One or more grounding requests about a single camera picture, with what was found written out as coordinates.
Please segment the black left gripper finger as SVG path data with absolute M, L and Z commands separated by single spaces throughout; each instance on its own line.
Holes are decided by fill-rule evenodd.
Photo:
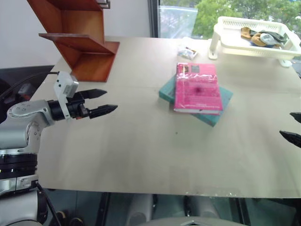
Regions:
M 107 91 L 102 89 L 89 89 L 89 90 L 81 91 L 81 95 L 83 96 L 84 99 L 98 98 L 106 93 Z
M 117 107 L 118 107 L 117 105 L 102 105 L 97 107 L 96 109 L 89 110 L 88 116 L 90 119 L 92 119 L 103 115 L 107 115 L 113 112 L 114 110 L 116 110 Z

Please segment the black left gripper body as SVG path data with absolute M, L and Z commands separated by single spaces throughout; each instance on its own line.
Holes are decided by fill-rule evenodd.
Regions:
M 84 106 L 85 99 L 90 98 L 88 91 L 79 91 L 67 98 L 67 108 L 72 118 L 80 119 L 89 116 L 89 109 Z

